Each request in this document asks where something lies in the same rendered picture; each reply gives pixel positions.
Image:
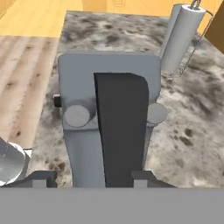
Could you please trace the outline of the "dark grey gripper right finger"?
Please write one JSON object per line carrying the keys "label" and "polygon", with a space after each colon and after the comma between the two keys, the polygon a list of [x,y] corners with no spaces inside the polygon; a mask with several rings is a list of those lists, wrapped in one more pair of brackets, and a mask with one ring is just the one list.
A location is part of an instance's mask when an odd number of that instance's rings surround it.
{"label": "dark grey gripper right finger", "polygon": [[132,178],[134,186],[174,188],[174,185],[157,179],[152,171],[133,171]]}

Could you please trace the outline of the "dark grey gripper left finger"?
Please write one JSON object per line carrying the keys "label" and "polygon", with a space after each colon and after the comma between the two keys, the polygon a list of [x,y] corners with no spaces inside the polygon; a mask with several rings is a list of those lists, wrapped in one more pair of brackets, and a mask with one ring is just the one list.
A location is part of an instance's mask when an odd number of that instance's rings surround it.
{"label": "dark grey gripper left finger", "polygon": [[51,188],[57,186],[56,178],[56,171],[34,171],[26,178],[7,184],[6,187],[32,188],[35,183],[40,182],[44,184],[44,187]]}

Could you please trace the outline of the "silver metal mixing bowl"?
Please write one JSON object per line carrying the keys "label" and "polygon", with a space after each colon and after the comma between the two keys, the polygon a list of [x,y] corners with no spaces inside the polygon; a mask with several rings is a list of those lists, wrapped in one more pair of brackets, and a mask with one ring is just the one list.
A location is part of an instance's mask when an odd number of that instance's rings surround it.
{"label": "silver metal mixing bowl", "polygon": [[0,137],[0,187],[25,178],[32,150]]}

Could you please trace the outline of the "white paper towel roll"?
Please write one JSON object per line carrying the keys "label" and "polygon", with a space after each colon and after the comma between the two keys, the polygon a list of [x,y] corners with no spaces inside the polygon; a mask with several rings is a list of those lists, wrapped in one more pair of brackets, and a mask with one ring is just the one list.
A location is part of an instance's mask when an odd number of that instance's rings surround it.
{"label": "white paper towel roll", "polygon": [[205,13],[189,4],[173,5],[160,52],[162,71],[174,74],[178,70]]}

